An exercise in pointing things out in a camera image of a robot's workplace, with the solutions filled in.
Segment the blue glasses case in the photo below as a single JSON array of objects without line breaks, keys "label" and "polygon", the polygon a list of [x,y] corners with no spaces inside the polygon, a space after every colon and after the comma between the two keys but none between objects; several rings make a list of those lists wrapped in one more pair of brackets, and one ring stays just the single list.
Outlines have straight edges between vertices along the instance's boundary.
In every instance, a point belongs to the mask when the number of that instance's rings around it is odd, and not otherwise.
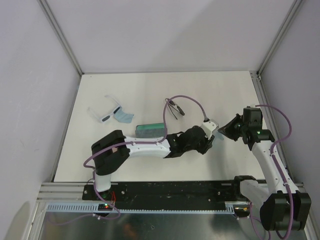
[{"label": "blue glasses case", "polygon": [[135,136],[137,138],[160,138],[165,135],[164,123],[150,123],[137,125]]}]

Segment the light blue cleaning cloth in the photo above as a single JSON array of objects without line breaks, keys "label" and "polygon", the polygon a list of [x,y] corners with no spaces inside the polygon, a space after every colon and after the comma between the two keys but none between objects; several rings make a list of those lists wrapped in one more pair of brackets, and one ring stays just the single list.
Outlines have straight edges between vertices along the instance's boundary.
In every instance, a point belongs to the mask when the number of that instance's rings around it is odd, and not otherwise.
[{"label": "light blue cleaning cloth", "polygon": [[221,134],[220,132],[218,132],[216,134],[216,137],[223,141],[225,136],[223,134]]}]

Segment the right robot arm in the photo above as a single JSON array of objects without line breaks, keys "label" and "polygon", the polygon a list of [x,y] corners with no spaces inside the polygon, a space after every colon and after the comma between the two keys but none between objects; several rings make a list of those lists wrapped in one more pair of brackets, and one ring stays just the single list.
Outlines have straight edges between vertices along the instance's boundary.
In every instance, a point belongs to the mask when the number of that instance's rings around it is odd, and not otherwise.
[{"label": "right robot arm", "polygon": [[300,231],[306,226],[311,198],[301,192],[289,176],[277,150],[278,140],[263,128],[260,105],[247,106],[218,130],[228,139],[239,138],[248,146],[263,172],[267,188],[252,177],[240,177],[240,183],[230,188],[231,196],[242,201],[247,198],[259,209],[260,221],[266,231]]}]

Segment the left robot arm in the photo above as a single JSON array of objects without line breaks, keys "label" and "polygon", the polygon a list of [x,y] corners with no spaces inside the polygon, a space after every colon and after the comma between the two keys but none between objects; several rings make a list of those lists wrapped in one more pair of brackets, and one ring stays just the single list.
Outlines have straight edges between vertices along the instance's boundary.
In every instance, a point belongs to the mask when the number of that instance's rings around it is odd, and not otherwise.
[{"label": "left robot arm", "polygon": [[218,126],[209,121],[195,125],[185,132],[168,134],[158,138],[135,138],[125,136],[119,129],[101,138],[91,146],[94,161],[93,194],[105,200],[111,193],[111,177],[130,158],[157,157],[178,158],[196,151],[204,155],[211,147]]}]

